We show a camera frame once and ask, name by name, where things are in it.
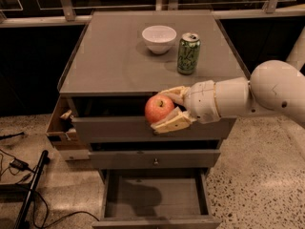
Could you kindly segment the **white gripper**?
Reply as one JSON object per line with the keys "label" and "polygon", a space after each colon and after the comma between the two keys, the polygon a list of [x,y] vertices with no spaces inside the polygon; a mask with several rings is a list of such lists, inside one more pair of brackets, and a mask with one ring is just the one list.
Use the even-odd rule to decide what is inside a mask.
{"label": "white gripper", "polygon": [[202,124],[220,120],[215,103],[215,83],[212,80],[195,83],[190,88],[170,88],[160,94],[164,94],[175,104],[184,105],[187,111],[176,107],[165,118],[153,123],[151,127],[158,134],[186,129],[196,120]]}

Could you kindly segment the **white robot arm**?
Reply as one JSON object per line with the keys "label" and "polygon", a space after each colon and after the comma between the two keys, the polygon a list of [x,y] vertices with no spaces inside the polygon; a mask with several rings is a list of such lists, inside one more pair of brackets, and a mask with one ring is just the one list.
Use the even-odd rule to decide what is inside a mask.
{"label": "white robot arm", "polygon": [[163,94],[178,106],[151,125],[159,134],[186,129],[195,121],[207,124],[222,118],[276,114],[305,127],[305,75],[279,60],[261,63],[248,79],[197,82]]}

